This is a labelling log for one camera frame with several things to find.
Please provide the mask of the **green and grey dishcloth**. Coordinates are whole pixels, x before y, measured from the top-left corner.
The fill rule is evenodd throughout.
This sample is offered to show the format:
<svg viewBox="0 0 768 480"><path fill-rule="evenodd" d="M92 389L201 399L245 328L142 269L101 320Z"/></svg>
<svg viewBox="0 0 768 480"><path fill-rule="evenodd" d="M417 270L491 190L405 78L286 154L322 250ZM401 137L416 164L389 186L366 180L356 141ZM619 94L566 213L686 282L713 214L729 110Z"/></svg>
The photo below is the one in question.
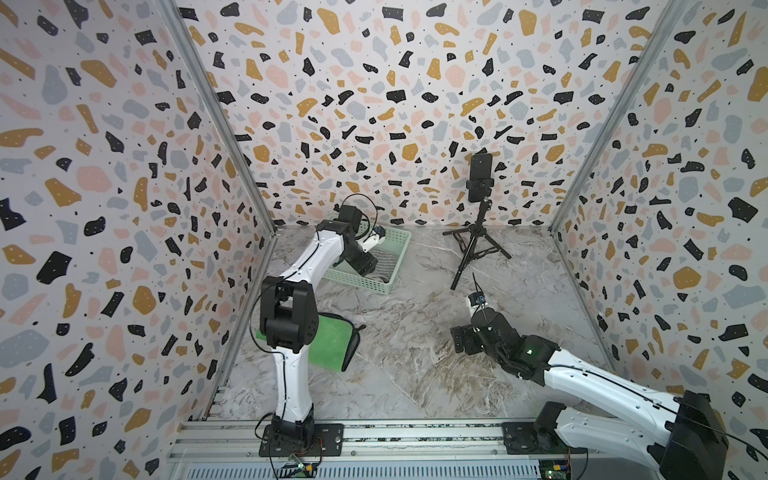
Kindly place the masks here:
<svg viewBox="0 0 768 480"><path fill-rule="evenodd" d="M295 320L289 309L282 309L276 318L265 321L264 329L256 327L252 332L266 349L282 348L276 355L278 373L290 367L285 355L291 356L295 351L306 351L313 365L344 372L360 344L364 328L336 314Z"/></svg>

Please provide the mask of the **grey patterned cloth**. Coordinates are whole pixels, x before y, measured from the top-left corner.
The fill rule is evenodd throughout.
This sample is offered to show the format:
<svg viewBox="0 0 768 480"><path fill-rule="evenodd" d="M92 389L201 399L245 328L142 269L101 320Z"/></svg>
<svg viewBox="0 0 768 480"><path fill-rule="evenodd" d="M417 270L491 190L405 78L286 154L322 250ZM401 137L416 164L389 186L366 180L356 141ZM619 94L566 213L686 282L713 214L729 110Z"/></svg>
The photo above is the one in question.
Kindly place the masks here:
<svg viewBox="0 0 768 480"><path fill-rule="evenodd" d="M395 274L399 255L383 249L373 249L370 253L376 260L376 265L369 277L382 283L389 283Z"/></svg>

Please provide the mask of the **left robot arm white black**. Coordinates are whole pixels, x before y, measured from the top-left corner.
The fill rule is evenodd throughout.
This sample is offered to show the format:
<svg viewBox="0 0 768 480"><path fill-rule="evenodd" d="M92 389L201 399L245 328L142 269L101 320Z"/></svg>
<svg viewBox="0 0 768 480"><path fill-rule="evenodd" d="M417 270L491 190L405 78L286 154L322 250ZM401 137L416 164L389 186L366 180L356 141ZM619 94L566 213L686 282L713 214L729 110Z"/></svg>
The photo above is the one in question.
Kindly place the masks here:
<svg viewBox="0 0 768 480"><path fill-rule="evenodd" d="M362 213L344 205L335 219L323 220L298 259L278 276L267 276L257 298L259 331L275 360L278 403L262 442L267 456L309 453L317 447L314 404L309 391L309 352L320 326L315 299L326 271L348 263L359 275L375 270L371 250L386 238L383 226L358 235Z"/></svg>

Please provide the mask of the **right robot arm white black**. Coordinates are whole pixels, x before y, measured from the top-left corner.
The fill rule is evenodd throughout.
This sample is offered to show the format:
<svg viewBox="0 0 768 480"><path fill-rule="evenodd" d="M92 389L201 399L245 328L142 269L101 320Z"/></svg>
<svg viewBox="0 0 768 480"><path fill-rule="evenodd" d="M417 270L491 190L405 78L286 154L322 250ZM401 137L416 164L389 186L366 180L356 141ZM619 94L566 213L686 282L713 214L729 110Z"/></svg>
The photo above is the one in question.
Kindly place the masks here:
<svg viewBox="0 0 768 480"><path fill-rule="evenodd" d="M484 353L505 372L570 394L603 410L593 415L548 402L535 421L503 424L512 454L600 451L650 468L664 479L720 479L731 435L708 398L643 387L598 368L557 343L521 335L481 293L467 299L469 324L452 328L456 352Z"/></svg>

